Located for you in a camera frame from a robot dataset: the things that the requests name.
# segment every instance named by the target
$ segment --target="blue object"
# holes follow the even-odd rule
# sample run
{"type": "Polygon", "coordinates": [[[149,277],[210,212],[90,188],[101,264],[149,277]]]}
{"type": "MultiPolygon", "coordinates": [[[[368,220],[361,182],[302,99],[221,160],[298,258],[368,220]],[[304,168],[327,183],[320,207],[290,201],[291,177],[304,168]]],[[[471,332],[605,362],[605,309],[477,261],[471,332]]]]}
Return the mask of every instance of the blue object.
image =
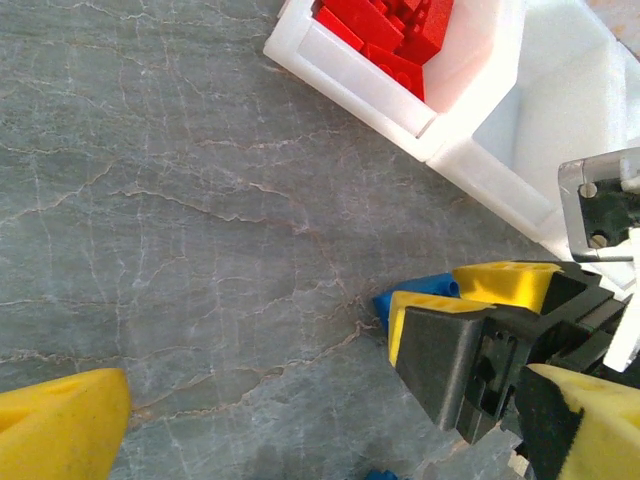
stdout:
{"type": "Polygon", "coordinates": [[[431,277],[416,278],[399,283],[391,290],[373,297],[373,305],[376,307],[380,322],[384,331],[389,333],[389,311],[391,310],[391,296],[396,291],[428,293],[441,297],[460,297],[460,287],[450,273],[433,275],[431,277]]]}
{"type": "Polygon", "coordinates": [[[367,475],[367,478],[365,478],[364,480],[398,480],[398,477],[389,470],[387,470],[386,472],[373,470],[369,473],[369,475],[367,475]]]}

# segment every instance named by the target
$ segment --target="screw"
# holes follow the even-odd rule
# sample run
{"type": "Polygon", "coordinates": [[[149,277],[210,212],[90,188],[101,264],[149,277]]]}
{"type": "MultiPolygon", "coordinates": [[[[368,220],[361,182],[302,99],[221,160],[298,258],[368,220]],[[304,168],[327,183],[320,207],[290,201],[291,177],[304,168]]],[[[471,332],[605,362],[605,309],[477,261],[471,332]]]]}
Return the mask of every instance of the screw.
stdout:
{"type": "Polygon", "coordinates": [[[589,239],[589,246],[591,248],[606,248],[608,244],[609,240],[607,240],[607,237],[604,235],[595,234],[589,239]]]}
{"type": "Polygon", "coordinates": [[[580,185],[578,192],[582,198],[593,198],[598,193],[598,187],[595,183],[585,183],[580,185]]]}

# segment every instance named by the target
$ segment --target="lego brick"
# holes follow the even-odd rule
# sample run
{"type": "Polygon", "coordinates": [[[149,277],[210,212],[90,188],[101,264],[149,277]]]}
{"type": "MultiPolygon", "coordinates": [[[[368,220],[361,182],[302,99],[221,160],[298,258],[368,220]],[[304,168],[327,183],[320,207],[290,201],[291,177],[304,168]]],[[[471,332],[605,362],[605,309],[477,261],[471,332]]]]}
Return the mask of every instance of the lego brick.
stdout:
{"type": "Polygon", "coordinates": [[[331,10],[327,7],[322,7],[318,14],[316,15],[316,20],[320,22],[322,25],[327,27],[333,33],[335,33],[338,37],[344,40],[345,43],[353,47],[355,50],[360,51],[360,49],[364,46],[364,42],[360,37],[358,37],[355,33],[349,29],[344,23],[340,21],[338,17],[336,17],[331,10]]]}
{"type": "Polygon", "coordinates": [[[424,77],[421,65],[411,63],[370,43],[365,45],[362,53],[383,72],[424,101],[424,77]]]}
{"type": "Polygon", "coordinates": [[[421,5],[407,23],[402,45],[396,54],[424,65],[442,48],[453,10],[453,0],[431,0],[421,5]]]}
{"type": "Polygon", "coordinates": [[[402,42],[403,33],[387,19],[386,5],[382,1],[323,0],[324,5],[365,43],[383,50],[394,51],[402,42]]]}

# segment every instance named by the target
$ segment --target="gray marble countertop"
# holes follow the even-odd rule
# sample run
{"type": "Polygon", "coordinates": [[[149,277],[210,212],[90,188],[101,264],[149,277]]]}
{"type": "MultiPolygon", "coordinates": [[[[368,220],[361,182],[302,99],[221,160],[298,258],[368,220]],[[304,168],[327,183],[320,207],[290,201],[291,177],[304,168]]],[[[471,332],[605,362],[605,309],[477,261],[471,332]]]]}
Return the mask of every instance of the gray marble countertop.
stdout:
{"type": "Polygon", "coordinates": [[[126,369],[113,480],[510,478],[369,301],[548,254],[265,58],[281,3],[0,0],[0,390],[126,369]]]}

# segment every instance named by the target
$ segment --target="white container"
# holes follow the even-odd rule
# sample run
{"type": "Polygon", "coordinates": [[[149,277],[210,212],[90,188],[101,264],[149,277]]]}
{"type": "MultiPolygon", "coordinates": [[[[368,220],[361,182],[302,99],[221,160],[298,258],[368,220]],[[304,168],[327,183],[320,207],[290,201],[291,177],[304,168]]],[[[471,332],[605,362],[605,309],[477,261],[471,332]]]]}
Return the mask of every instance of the white container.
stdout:
{"type": "MultiPolygon", "coordinates": [[[[456,0],[423,103],[289,0],[265,54],[570,259],[558,166],[640,143],[640,65],[581,0],[456,0]]],[[[618,293],[630,264],[599,264],[618,293]]]]}

